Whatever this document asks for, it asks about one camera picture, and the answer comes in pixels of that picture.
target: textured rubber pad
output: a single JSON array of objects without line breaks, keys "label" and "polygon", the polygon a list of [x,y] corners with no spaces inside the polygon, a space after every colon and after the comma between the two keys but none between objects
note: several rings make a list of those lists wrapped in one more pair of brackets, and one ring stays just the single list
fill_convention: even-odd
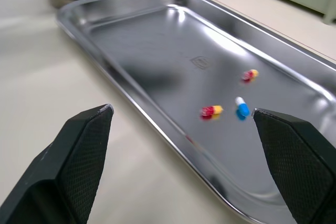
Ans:
[{"label": "textured rubber pad", "polygon": [[271,175],[298,224],[336,223],[335,148],[309,123],[256,109]]}]

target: red and yellow capsule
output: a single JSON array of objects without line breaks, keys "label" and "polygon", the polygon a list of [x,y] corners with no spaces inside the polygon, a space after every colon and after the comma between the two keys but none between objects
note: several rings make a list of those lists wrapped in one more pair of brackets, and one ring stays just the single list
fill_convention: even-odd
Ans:
[{"label": "red and yellow capsule", "polygon": [[210,115],[221,114],[222,112],[223,112],[222,106],[215,105],[215,106],[203,107],[201,110],[201,115],[210,116]]},{"label": "red and yellow capsule", "polygon": [[246,82],[253,81],[257,76],[259,75],[259,72],[255,69],[250,69],[243,73],[242,79]]}]

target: white table surface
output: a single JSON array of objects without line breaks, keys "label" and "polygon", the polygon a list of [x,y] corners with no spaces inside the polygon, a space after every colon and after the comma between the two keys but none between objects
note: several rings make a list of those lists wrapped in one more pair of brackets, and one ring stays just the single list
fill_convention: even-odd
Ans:
[{"label": "white table surface", "polygon": [[[317,14],[279,0],[219,1],[336,59],[335,25]],[[115,115],[89,223],[246,223],[90,64],[47,0],[0,0],[0,204],[68,118],[105,103]]]}]

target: capsule pill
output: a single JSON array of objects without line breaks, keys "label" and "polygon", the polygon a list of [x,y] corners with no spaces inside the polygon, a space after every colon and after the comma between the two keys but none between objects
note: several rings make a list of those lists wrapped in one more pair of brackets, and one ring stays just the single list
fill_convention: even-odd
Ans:
[{"label": "capsule pill", "polygon": [[250,110],[248,109],[248,106],[243,98],[237,97],[236,105],[237,105],[238,111],[240,112],[242,116],[248,116],[250,114]]},{"label": "capsule pill", "polygon": [[259,72],[255,69],[250,69],[243,73],[242,79],[244,81],[252,81],[259,75]]},{"label": "capsule pill", "polygon": [[222,111],[223,111],[223,108],[220,105],[208,106],[208,107],[202,108],[201,115],[210,116],[210,115],[215,115],[215,114],[221,114]]}]

